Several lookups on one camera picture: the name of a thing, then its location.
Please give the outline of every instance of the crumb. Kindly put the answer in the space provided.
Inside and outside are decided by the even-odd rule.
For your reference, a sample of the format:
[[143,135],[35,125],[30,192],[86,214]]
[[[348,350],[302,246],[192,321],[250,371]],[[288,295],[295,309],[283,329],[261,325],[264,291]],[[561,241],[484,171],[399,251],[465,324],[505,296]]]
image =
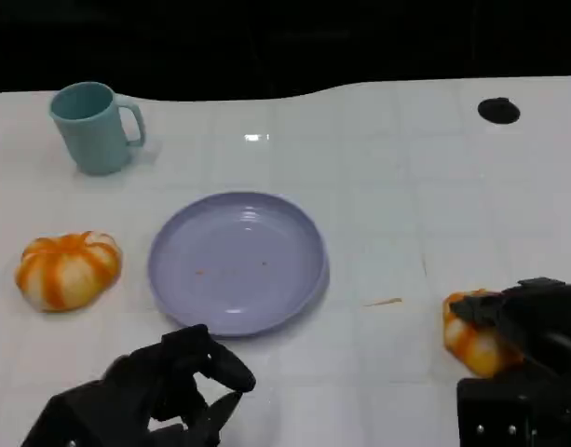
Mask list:
[[372,307],[374,305],[392,305],[393,303],[402,303],[402,302],[403,302],[402,298],[391,298],[389,300],[377,301],[375,303],[365,305],[364,307]]

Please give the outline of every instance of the mug handle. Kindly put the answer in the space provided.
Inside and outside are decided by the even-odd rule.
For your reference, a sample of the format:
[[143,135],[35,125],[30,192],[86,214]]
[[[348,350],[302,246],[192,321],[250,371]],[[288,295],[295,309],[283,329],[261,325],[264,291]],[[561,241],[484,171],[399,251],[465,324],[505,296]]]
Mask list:
[[136,118],[136,124],[138,125],[138,131],[140,133],[140,138],[128,142],[129,147],[143,147],[146,143],[146,127],[144,126],[143,114],[140,111],[140,107],[134,102],[127,100],[126,98],[116,98],[117,107],[124,107],[130,109]]

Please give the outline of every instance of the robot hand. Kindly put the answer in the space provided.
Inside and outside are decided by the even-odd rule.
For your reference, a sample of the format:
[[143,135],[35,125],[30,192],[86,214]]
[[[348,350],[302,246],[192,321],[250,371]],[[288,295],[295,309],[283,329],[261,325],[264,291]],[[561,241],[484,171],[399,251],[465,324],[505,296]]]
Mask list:
[[450,306],[526,358],[492,379],[458,383],[461,446],[571,447],[571,285],[528,279]]
[[[195,373],[233,391],[207,404]],[[242,393],[254,389],[252,372],[198,325],[163,335],[117,359],[101,380],[51,398],[23,447],[216,447],[219,432]],[[151,418],[175,424],[155,431]]]

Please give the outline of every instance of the lavender plate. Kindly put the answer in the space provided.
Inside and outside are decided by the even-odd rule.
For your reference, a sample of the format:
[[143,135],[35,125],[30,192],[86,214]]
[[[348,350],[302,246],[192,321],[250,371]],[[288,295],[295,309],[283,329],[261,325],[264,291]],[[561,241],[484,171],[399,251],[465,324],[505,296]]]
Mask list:
[[160,309],[214,335],[274,328],[329,283],[322,237],[292,203],[259,193],[209,196],[156,235],[148,276]]

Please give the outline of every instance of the plate rim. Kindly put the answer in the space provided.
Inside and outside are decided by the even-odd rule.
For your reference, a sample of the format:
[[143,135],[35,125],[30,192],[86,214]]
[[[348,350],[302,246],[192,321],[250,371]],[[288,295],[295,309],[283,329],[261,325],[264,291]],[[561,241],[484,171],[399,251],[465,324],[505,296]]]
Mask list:
[[156,232],[155,237],[153,238],[150,249],[148,251],[148,259],[146,262],[146,272],[147,272],[147,276],[148,276],[148,285],[149,285],[149,288],[150,288],[150,290],[153,293],[153,296],[155,298],[156,306],[163,312],[164,315],[166,315],[167,317],[171,318],[172,320],[176,321],[177,323],[179,323],[180,325],[183,325],[183,326],[192,326],[194,324],[200,324],[199,322],[187,321],[187,318],[183,318],[183,316],[181,318],[176,317],[169,310],[168,305],[163,301],[162,297],[160,296],[160,293],[158,292],[158,290],[155,286],[155,282],[153,280],[153,273],[152,273],[153,268],[154,268],[154,266],[153,266],[153,255],[154,255],[154,252],[156,250],[156,247],[160,244],[160,239],[161,239],[162,235],[164,235],[166,233],[166,231],[167,231],[166,229],[170,226],[170,224],[173,221],[175,221],[176,219],[178,219],[186,210],[193,208],[195,206],[199,206],[201,204],[204,204],[204,202],[215,200],[217,198],[221,198],[221,197],[225,197],[225,196],[240,196],[240,195],[260,196],[260,197],[264,197],[264,198],[269,198],[271,200],[277,200],[279,202],[284,203],[288,207],[291,207],[291,208],[297,210],[303,216],[303,218],[306,219],[307,222],[312,226],[312,228],[314,229],[314,231],[316,232],[316,234],[318,236],[319,251],[320,251],[320,255],[321,255],[320,256],[321,257],[321,265],[320,265],[320,271],[319,271],[318,278],[315,281],[315,283],[313,284],[312,290],[304,297],[303,300],[300,301],[300,304],[293,311],[287,312],[283,316],[281,316],[280,318],[274,318],[274,320],[269,321],[267,324],[264,324],[258,328],[251,329],[249,331],[238,331],[238,332],[221,332],[221,331],[219,331],[219,332],[216,332],[216,331],[213,331],[212,328],[209,328],[209,333],[211,335],[217,336],[217,337],[225,337],[225,338],[250,337],[250,336],[254,336],[254,335],[259,335],[259,334],[264,333],[264,332],[273,331],[276,328],[278,328],[279,326],[284,325],[290,319],[298,316],[305,309],[310,307],[311,304],[315,303],[320,297],[322,297],[325,294],[325,292],[328,289],[329,283],[330,283],[330,276],[331,276],[331,274],[330,274],[330,263],[329,263],[329,256],[328,256],[326,243],[324,241],[324,237],[322,236],[322,233],[320,232],[320,230],[319,230],[318,226],[316,225],[316,223],[314,222],[314,220],[304,210],[302,210],[300,207],[298,207],[297,205],[292,203],[289,199],[287,199],[283,196],[276,196],[276,195],[268,194],[268,193],[261,193],[261,192],[257,192],[257,191],[230,191],[230,192],[225,192],[225,193],[216,193],[216,194],[204,196],[204,197],[202,197],[198,200],[195,200],[194,202],[192,202],[188,205],[185,205],[184,207],[178,209],[161,226],[161,228]]

